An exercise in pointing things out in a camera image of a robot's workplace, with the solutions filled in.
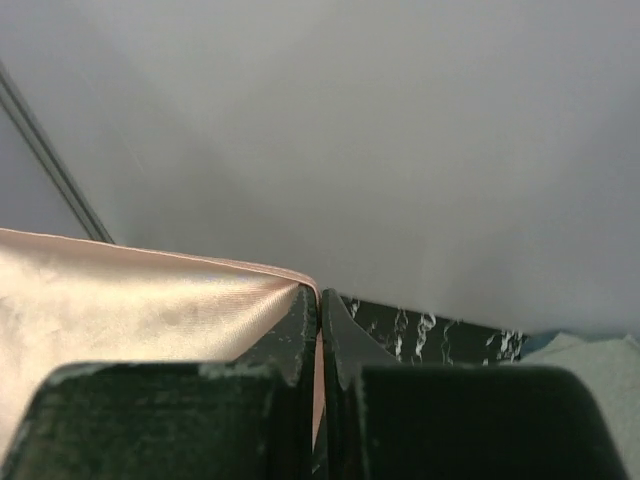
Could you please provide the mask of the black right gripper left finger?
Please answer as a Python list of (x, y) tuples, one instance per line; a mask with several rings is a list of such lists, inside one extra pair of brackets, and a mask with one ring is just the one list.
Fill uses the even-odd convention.
[(232, 362), (83, 362), (39, 384), (5, 479), (308, 479), (316, 295)]

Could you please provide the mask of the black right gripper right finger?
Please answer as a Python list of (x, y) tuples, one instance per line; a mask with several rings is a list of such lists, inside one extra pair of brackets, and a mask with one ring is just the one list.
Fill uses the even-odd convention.
[(330, 479), (625, 479), (591, 392), (542, 366), (398, 362), (321, 300)]

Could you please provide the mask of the pink satin napkin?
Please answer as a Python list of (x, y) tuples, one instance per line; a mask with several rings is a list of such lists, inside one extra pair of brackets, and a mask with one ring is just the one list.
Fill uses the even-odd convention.
[(1, 447), (56, 370), (101, 364), (247, 362), (308, 276), (244, 261), (1, 233)]

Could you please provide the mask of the grey cloth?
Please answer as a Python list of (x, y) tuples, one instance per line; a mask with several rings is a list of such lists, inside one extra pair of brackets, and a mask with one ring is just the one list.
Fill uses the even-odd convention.
[(639, 477), (639, 341), (582, 339), (560, 333), (523, 364), (563, 368), (590, 390), (632, 479)]

